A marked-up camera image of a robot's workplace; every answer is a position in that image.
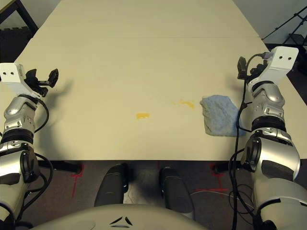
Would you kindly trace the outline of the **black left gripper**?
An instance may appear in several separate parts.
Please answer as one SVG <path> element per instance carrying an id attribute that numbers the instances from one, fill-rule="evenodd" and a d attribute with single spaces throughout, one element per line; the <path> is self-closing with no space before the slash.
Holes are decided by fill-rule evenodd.
<path id="1" fill-rule="evenodd" d="M 48 89 L 47 86 L 53 88 L 59 78 L 59 71 L 58 69 L 54 69 L 50 72 L 49 78 L 46 81 L 40 81 L 36 77 L 36 69 L 31 69 L 26 72 L 26 79 L 25 82 L 27 85 L 40 96 L 45 97 Z"/>

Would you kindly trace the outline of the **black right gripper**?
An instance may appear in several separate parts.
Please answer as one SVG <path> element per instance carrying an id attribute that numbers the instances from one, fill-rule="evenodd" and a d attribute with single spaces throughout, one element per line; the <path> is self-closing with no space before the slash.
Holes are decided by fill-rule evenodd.
<path id="1" fill-rule="evenodd" d="M 238 70 L 238 79 L 245 79 L 247 78 L 257 78 L 266 68 L 266 63 L 258 64 L 256 68 L 252 68 L 250 70 L 250 74 L 247 75 L 247 62 L 244 57 L 240 57 L 237 63 L 237 70 Z"/>

